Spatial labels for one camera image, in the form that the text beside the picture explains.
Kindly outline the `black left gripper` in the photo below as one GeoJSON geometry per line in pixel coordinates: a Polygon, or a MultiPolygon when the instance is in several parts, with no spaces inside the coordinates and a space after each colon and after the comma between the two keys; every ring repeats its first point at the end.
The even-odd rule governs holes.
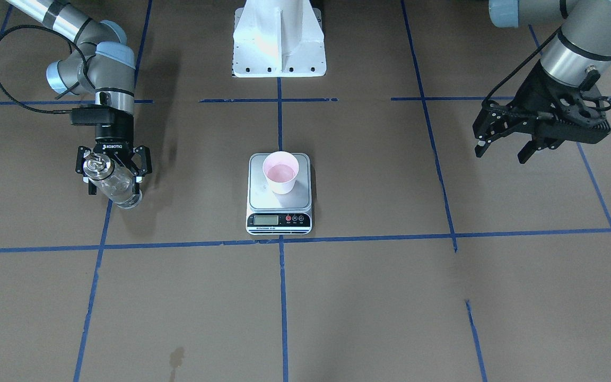
{"type": "Polygon", "coordinates": [[[495,140],[512,133],[533,137],[517,154],[520,164],[526,164],[536,152],[545,150],[551,141],[596,144],[607,137],[611,133],[608,119],[604,124],[586,128],[558,117],[552,97],[552,90],[558,84],[562,83],[548,75],[537,62],[511,102],[502,106],[492,99],[483,101],[473,123],[476,157],[482,158],[495,140]]]}

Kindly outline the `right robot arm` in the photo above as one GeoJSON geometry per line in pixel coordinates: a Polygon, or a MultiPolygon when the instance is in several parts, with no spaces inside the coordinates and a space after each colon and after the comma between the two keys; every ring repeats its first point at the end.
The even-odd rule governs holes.
{"type": "Polygon", "coordinates": [[[46,68],[49,87],[59,98],[92,95],[87,106],[53,110],[68,115],[74,126],[92,126],[95,146],[79,147],[75,171],[90,194],[104,193],[124,210],[138,205],[140,184],[151,173],[150,150],[134,145],[136,62],[124,30],[109,20],[95,21],[68,1],[12,1],[37,20],[36,29],[63,38],[70,47],[65,60],[46,68]]]}

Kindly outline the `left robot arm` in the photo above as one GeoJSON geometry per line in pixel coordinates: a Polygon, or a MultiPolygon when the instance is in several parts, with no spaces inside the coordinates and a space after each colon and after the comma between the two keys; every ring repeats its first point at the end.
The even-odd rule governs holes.
{"type": "Polygon", "coordinates": [[[483,99],[473,123],[476,156],[513,133],[529,135],[517,154],[522,164],[567,141],[596,144],[608,137],[611,98],[597,82],[611,66],[611,1],[490,1],[489,15],[499,28],[560,26],[516,67],[536,60],[512,101],[499,104],[493,90],[483,99]]]}

